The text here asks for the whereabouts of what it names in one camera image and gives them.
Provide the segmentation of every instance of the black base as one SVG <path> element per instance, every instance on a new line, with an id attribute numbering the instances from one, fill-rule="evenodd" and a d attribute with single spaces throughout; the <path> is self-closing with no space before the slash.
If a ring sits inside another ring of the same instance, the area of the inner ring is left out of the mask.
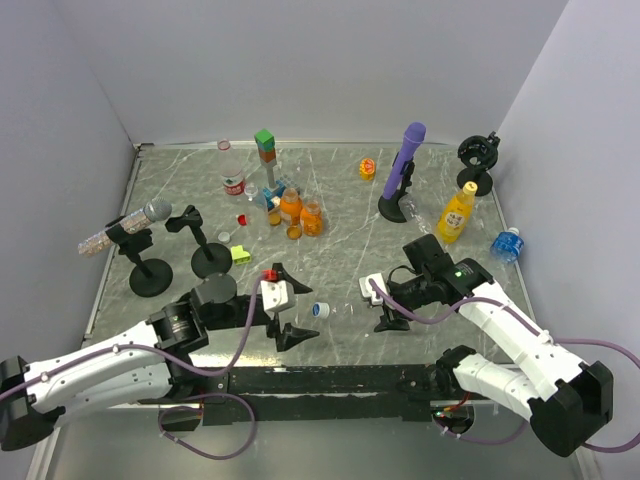
<path id="1" fill-rule="evenodd" d="M 209 261 L 202 247 L 198 248 L 191 257 L 191 269 L 198 278 L 206 278 L 212 273 L 227 273 L 231 270 L 233 260 L 231 251 L 220 243 L 207 243 L 209 251 L 213 255 L 213 261 Z"/>
<path id="2" fill-rule="evenodd" d="M 129 275 L 129 286 L 139 297 L 149 298 L 164 292 L 173 280 L 173 270 L 167 262 L 159 258 L 152 258 L 142 262 L 152 276 L 146 277 L 140 267 L 136 267 Z"/>
<path id="3" fill-rule="evenodd" d="M 380 215 L 393 223 L 406 223 L 407 219 L 404 218 L 400 210 L 400 205 L 398 205 L 400 199 L 405 195 L 406 193 L 401 190 L 397 190 L 389 200 L 381 195 L 378 200 L 378 211 Z"/>
<path id="4" fill-rule="evenodd" d="M 458 187 L 464 187 L 467 182 L 475 182 L 478 185 L 478 191 L 476 197 L 484 197 L 491 192 L 493 188 L 493 178 L 489 175 L 489 172 L 478 173 L 473 168 L 465 168 L 458 174 L 457 178 Z"/>

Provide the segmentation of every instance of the small bottle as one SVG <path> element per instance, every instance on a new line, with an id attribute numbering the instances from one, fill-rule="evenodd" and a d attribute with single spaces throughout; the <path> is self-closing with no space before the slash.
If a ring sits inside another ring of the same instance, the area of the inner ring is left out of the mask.
<path id="1" fill-rule="evenodd" d="M 251 236 L 259 238 L 269 228 L 266 198 L 253 182 L 249 182 L 244 186 L 244 196 L 246 225 Z"/>
<path id="2" fill-rule="evenodd" d="M 287 225 L 293 226 L 300 223 L 302 200 L 295 188 L 287 188 L 280 198 L 280 217 Z"/>
<path id="3" fill-rule="evenodd" d="M 302 233 L 315 237 L 322 233 L 322 210 L 317 200 L 308 200 L 300 212 Z"/>
<path id="4" fill-rule="evenodd" d="M 467 182 L 445 207 L 438 222 L 438 232 L 444 243 L 455 242 L 469 223 L 477 191 L 475 182 Z"/>
<path id="5" fill-rule="evenodd" d="M 232 196 L 242 194 L 242 192 L 244 192 L 244 172 L 237 159 L 232 158 L 233 155 L 231 155 L 231 143 L 229 140 L 220 140 L 218 142 L 218 150 L 224 152 L 224 155 L 222 155 L 222 170 L 220 174 L 224 191 Z"/>
<path id="6" fill-rule="evenodd" d="M 524 241 L 520 238 L 520 231 L 511 227 L 502 232 L 491 245 L 491 254 L 503 263 L 513 263 L 518 259 L 524 247 Z"/>
<path id="7" fill-rule="evenodd" d="M 404 195 L 398 200 L 398 206 L 400 211 L 407 222 L 414 220 L 418 225 L 418 230 L 424 235 L 431 233 L 431 223 L 427 221 L 425 215 L 425 208 L 413 197 L 410 193 Z"/>

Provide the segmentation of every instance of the yellow-green block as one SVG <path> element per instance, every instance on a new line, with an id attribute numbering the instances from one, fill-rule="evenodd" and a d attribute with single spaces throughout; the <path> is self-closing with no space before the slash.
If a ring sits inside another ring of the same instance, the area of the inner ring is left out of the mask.
<path id="1" fill-rule="evenodd" d="M 251 261 L 251 254 L 242 245 L 231 247 L 231 260 L 235 265 L 243 265 Z"/>

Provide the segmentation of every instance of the plastic water bottle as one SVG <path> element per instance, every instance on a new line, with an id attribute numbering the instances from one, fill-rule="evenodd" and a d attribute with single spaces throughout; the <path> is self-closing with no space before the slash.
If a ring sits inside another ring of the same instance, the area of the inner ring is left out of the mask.
<path id="1" fill-rule="evenodd" d="M 502 232 L 491 245 L 491 253 L 504 263 L 513 263 L 518 259 L 524 247 L 524 241 L 520 238 L 520 231 L 511 227 Z"/>
<path id="2" fill-rule="evenodd" d="M 431 233 L 431 224 L 426 219 L 425 208 L 417 198 L 407 193 L 398 201 L 398 206 L 407 222 L 414 220 L 420 232 L 424 235 Z"/>

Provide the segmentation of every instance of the yellow label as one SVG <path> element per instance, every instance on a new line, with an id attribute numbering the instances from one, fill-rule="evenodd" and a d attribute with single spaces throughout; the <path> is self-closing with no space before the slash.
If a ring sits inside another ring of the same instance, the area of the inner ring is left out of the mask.
<path id="1" fill-rule="evenodd" d="M 460 215 L 456 212 L 449 212 L 447 216 L 444 218 L 444 221 L 447 222 L 447 227 L 450 228 L 459 228 L 464 225 L 464 222 L 467 221 L 463 215 Z"/>

